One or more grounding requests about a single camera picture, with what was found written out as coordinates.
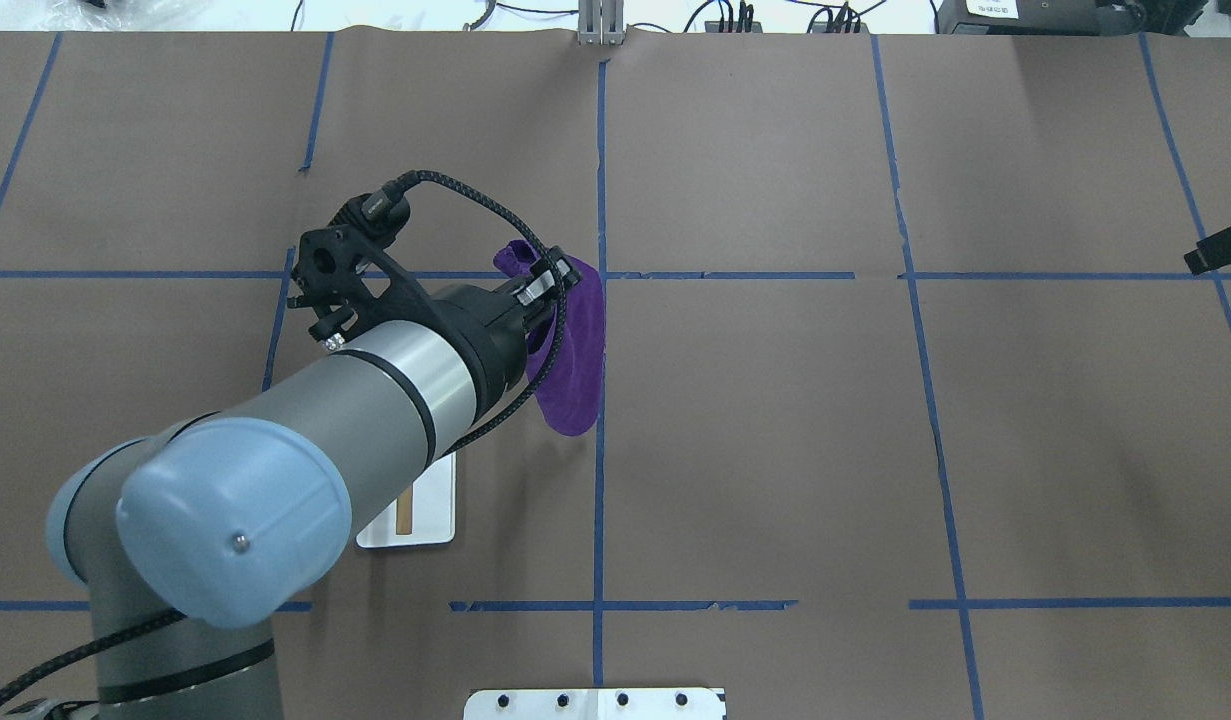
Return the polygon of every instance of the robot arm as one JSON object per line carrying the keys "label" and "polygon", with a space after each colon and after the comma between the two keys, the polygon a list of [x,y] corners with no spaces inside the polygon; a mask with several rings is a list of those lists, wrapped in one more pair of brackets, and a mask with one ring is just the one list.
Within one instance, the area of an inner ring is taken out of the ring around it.
{"label": "robot arm", "polygon": [[[409,219],[404,193],[419,182],[496,210],[538,263],[496,290],[452,286],[428,295],[383,251]],[[390,281],[378,297],[364,283],[368,268]],[[522,378],[527,334],[550,318],[556,353],[566,290],[582,277],[510,210],[419,172],[304,233],[292,279],[302,294],[291,306],[311,306],[309,332],[331,354],[222,414],[110,450],[52,506],[48,546],[90,593],[95,635],[138,635],[98,656],[106,720],[281,720],[268,615],[326,574],[428,464],[524,404],[550,361],[515,404],[469,433]]]}

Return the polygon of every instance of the screw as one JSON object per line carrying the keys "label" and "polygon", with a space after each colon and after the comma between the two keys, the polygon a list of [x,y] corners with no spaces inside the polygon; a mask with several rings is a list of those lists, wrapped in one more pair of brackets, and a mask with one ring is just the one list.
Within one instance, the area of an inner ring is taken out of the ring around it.
{"label": "screw", "polygon": [[331,337],[323,341],[323,347],[326,348],[327,352],[340,352],[340,348],[343,347],[343,342],[345,340],[342,334],[332,334]]}

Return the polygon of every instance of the purple cloth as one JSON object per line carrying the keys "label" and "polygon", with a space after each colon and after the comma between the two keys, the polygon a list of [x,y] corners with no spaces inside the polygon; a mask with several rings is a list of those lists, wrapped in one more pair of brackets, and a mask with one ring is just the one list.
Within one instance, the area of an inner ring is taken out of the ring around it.
{"label": "purple cloth", "polygon": [[[531,273],[538,255],[524,240],[513,240],[495,255],[495,266],[510,278]],[[535,398],[548,427],[564,436],[582,436],[597,421],[602,400],[602,364],[606,354],[606,298],[597,270],[566,256],[583,276],[566,293],[566,329],[548,378]],[[531,337],[527,347],[527,377],[534,378],[551,346],[551,319]]]}

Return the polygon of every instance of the electrical cable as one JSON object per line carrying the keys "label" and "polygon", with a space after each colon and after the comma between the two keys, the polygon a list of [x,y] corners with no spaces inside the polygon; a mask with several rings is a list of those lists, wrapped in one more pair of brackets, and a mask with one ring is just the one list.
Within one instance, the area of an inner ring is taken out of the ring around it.
{"label": "electrical cable", "polygon": [[[808,2],[799,2],[799,5],[808,5]],[[806,23],[806,34],[815,32],[815,20],[820,18],[820,15],[822,14],[828,14],[830,17],[833,17],[833,10],[831,7],[827,5],[821,6],[820,10],[816,10],[816,12],[811,15],[811,22]]]}
{"label": "electrical cable", "polygon": [[687,20],[687,27],[683,27],[682,32],[691,32],[691,26],[694,23],[694,18],[698,18],[699,14],[703,12],[703,9],[707,9],[708,5],[713,5],[714,2],[716,2],[718,9],[723,9],[723,20],[725,20],[725,9],[721,7],[723,1],[724,0],[703,0],[703,2],[696,9],[696,12],[691,14],[691,18]]}
{"label": "electrical cable", "polygon": [[516,10],[518,14],[537,14],[537,15],[579,15],[579,10],[540,10],[535,7],[518,7],[516,5],[505,5],[503,2],[496,2],[496,6],[505,10]]}
{"label": "electrical cable", "polygon": [[495,416],[495,418],[487,420],[486,423],[481,425],[481,427],[478,427],[476,430],[470,430],[468,434],[455,441],[455,444],[452,446],[451,449],[446,452],[446,454],[449,455],[452,454],[452,452],[460,450],[460,448],[468,447],[469,443],[475,442],[479,438],[483,438],[484,436],[486,436],[487,432],[491,432],[491,430],[500,427],[500,425],[503,423],[505,420],[510,418],[511,415],[516,414],[516,411],[518,411],[519,407],[522,407],[523,405],[527,404],[528,400],[531,400],[537,389],[539,389],[540,384],[548,378],[548,373],[551,373],[551,367],[556,363],[556,352],[561,350],[561,341],[563,337],[565,336],[566,284],[563,281],[561,270],[559,268],[559,266],[556,266],[556,261],[554,261],[554,258],[551,258],[551,256],[548,255],[548,249],[543,246],[543,242],[539,241],[539,238],[535,235],[535,233],[532,231],[532,229],[523,223],[522,218],[516,217],[513,210],[505,208],[505,206],[501,206],[495,199],[491,199],[491,197],[487,197],[486,193],[483,193],[481,191],[469,187],[468,183],[463,183],[458,181],[458,178],[452,178],[451,176],[446,176],[446,174],[438,174],[436,172],[436,170],[410,170],[410,172],[401,174],[401,176],[394,178],[394,181],[387,182],[382,190],[385,191],[387,196],[390,197],[391,201],[396,202],[401,199],[401,196],[404,196],[406,191],[409,191],[415,186],[419,186],[420,183],[426,183],[426,182],[439,185],[442,187],[446,187],[446,190],[463,194],[469,201],[476,202],[483,208],[486,208],[487,210],[491,210],[492,213],[499,215],[501,219],[505,219],[505,222],[507,222],[510,225],[513,225],[513,229],[516,231],[522,233],[523,240],[528,242],[531,249],[534,250],[535,255],[538,255],[539,258],[543,258],[543,261],[545,261],[545,265],[548,266],[548,274],[551,274],[551,283],[554,283],[554,287],[556,287],[554,322],[551,322],[551,345],[548,346],[548,354],[545,356],[545,359],[543,359],[543,364],[539,366],[539,372],[535,373],[535,377],[531,378],[531,382],[527,383],[527,386],[523,389],[523,391],[517,398],[515,398],[515,400],[510,402],[510,405],[507,405],[505,410],[501,410],[500,414]]}
{"label": "electrical cable", "polygon": [[486,10],[484,10],[483,16],[473,20],[470,23],[464,23],[464,30],[473,31],[483,27],[486,23],[486,20],[491,18],[491,15],[495,14],[496,5],[499,5],[497,0],[486,0]]}
{"label": "electrical cable", "polygon": [[5,684],[0,689],[0,706],[6,705],[7,702],[15,700],[15,697],[38,681],[42,681],[46,676],[58,673],[59,670],[64,670],[66,666],[74,665],[79,660],[85,660],[91,655],[97,655],[112,647],[119,646],[122,642],[129,642],[135,638],[144,638],[154,630],[161,630],[166,625],[172,625],[185,619],[185,614],[180,610],[165,610],[161,614],[154,615],[149,620],[144,620],[139,625],[132,625],[126,630],[117,630],[103,638],[95,639],[95,641],[86,642],[84,646],[75,647],[63,655],[57,655],[52,660],[47,660],[43,665],[36,666],[33,670],[27,671],[27,673],[21,674],[16,679],[11,679],[10,683]]}
{"label": "electrical cable", "polygon": [[304,9],[304,0],[299,0],[299,5],[295,5],[295,12],[291,16],[291,32],[295,32],[295,21],[299,20],[299,14]]}

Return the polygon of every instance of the blue tape line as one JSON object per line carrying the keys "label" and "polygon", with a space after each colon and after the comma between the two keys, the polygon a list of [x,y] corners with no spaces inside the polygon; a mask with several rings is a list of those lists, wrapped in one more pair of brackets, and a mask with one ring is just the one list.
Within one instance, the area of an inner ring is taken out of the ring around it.
{"label": "blue tape line", "polygon": [[917,281],[1168,281],[1210,282],[1204,274],[1193,273],[904,273]]}
{"label": "blue tape line", "polygon": [[273,313],[273,332],[268,336],[268,354],[263,357],[263,382],[259,391],[266,393],[273,386],[273,366],[277,361],[277,342],[282,337],[282,322],[286,320],[286,295],[291,293],[291,270],[295,266],[295,250],[286,251],[286,267],[282,268],[282,287],[277,290],[277,310]]}
{"label": "blue tape line", "polygon": [[[90,612],[85,599],[0,599],[0,612]],[[311,602],[286,602],[277,612],[313,612]]]}
{"label": "blue tape line", "polygon": [[650,273],[638,273],[634,270],[624,272],[606,273],[612,281],[853,281],[854,273],[827,272],[827,273],[750,273],[750,272],[660,272],[652,270]]}
{"label": "blue tape line", "polygon": [[277,270],[0,270],[6,279],[255,279],[275,281],[282,277]]}
{"label": "blue tape line", "polygon": [[1229,597],[1013,597],[912,599],[910,610],[1061,610],[1099,607],[1231,607]]}
{"label": "blue tape line", "polygon": [[331,70],[331,49],[335,47],[335,33],[326,33],[326,47],[323,49],[323,74],[318,78],[318,96],[313,100],[313,119],[308,124],[308,148],[304,149],[304,164],[299,172],[313,167],[313,150],[318,146],[318,127],[323,122],[323,100],[326,98],[326,75]]}
{"label": "blue tape line", "polygon": [[[608,599],[602,612],[783,612],[794,599]],[[479,599],[451,602],[451,612],[596,612],[597,602],[586,599]]]}
{"label": "blue tape line", "polygon": [[590,612],[587,599],[479,599],[451,602],[451,612]]}
{"label": "blue tape line", "polygon": [[1192,224],[1197,228],[1197,238],[1203,240],[1206,231],[1201,224],[1201,213],[1197,209],[1197,201],[1192,194],[1188,176],[1183,172],[1183,160],[1179,159],[1179,149],[1174,142],[1174,133],[1171,130],[1171,119],[1167,119],[1167,110],[1162,102],[1162,92],[1158,91],[1158,74],[1153,71],[1153,55],[1149,53],[1149,36],[1140,33],[1140,54],[1144,57],[1144,70],[1149,76],[1149,90],[1153,91],[1153,105],[1158,106],[1158,119],[1162,122],[1163,135],[1167,137],[1167,150],[1171,151],[1171,161],[1176,165],[1176,174],[1179,176],[1179,186],[1183,187],[1183,197],[1188,202],[1188,213],[1192,214]]}
{"label": "blue tape line", "polygon": [[[611,60],[597,64],[597,274],[606,282],[611,268],[606,265],[606,68]],[[602,388],[597,404],[596,469],[593,469],[593,687],[604,684],[606,638],[606,352],[602,352]]]}
{"label": "blue tape line", "polygon": [[613,612],[783,612],[796,606],[794,599],[608,599],[603,603]]}
{"label": "blue tape line", "polygon": [[[1179,159],[1179,150],[1174,142],[1174,132],[1171,129],[1171,119],[1167,117],[1167,106],[1165,106],[1162,92],[1158,90],[1158,74],[1153,71],[1153,54],[1149,50],[1149,36],[1142,32],[1140,33],[1140,54],[1144,57],[1144,71],[1149,78],[1149,90],[1153,91],[1153,105],[1158,110],[1158,121],[1162,122],[1162,135],[1167,138],[1167,149],[1171,151],[1171,160],[1179,177],[1179,187],[1183,190],[1188,213],[1192,214],[1192,224],[1197,228],[1197,240],[1206,240],[1206,228],[1201,222],[1201,213],[1197,209],[1197,199],[1192,193],[1192,185],[1188,183],[1188,172],[1183,169],[1183,160]],[[1231,336],[1231,304],[1229,304],[1229,293],[1224,289],[1224,278],[1220,277],[1219,272],[1215,272],[1210,273],[1210,279],[1215,283],[1215,295],[1219,297],[1219,305],[1224,309],[1224,321],[1229,324],[1229,336]]]}
{"label": "blue tape line", "polygon": [[23,143],[30,138],[30,128],[33,127],[33,118],[38,114],[38,106],[42,105],[42,96],[47,91],[47,81],[50,79],[50,70],[54,68],[54,62],[59,55],[59,42],[62,41],[63,33],[57,32],[50,43],[50,53],[47,55],[47,63],[42,68],[42,78],[38,78],[38,87],[33,91],[33,101],[30,102],[30,111],[27,111],[23,124],[20,127],[20,137],[15,138],[15,149],[11,150],[11,160],[6,164],[6,172],[2,174],[2,183],[0,186],[0,214],[2,213],[2,202],[6,201],[6,193],[11,190],[11,177],[15,176],[15,167],[20,165],[20,153],[23,151]]}
{"label": "blue tape line", "polygon": [[[881,47],[876,42],[876,36],[870,36],[872,65],[876,74],[876,101],[881,108],[881,127],[886,137],[886,159],[890,165],[890,188],[894,192],[895,220],[899,224],[899,234],[904,239],[904,272],[907,276],[908,304],[912,306],[913,329],[917,332],[917,356],[922,366],[922,386],[926,390],[926,412],[929,415],[931,437],[936,442],[936,465],[939,468],[940,496],[944,501],[944,530],[948,535],[948,553],[953,566],[953,588],[959,601],[966,598],[966,583],[961,576],[961,548],[956,540],[956,519],[953,514],[953,491],[948,482],[948,465],[944,460],[944,439],[940,436],[939,409],[936,406],[936,386],[931,382],[929,352],[926,348],[926,327],[922,324],[921,299],[917,295],[916,268],[913,266],[913,250],[908,241],[908,224],[904,219],[904,207],[899,202],[899,160],[895,156],[895,137],[890,124],[890,105],[886,101],[886,79],[881,66]],[[966,676],[971,686],[971,710],[976,720],[984,720],[984,700],[980,693],[980,670],[975,660],[975,639],[971,634],[971,614],[966,610],[958,612],[961,620],[961,650],[966,655]]]}

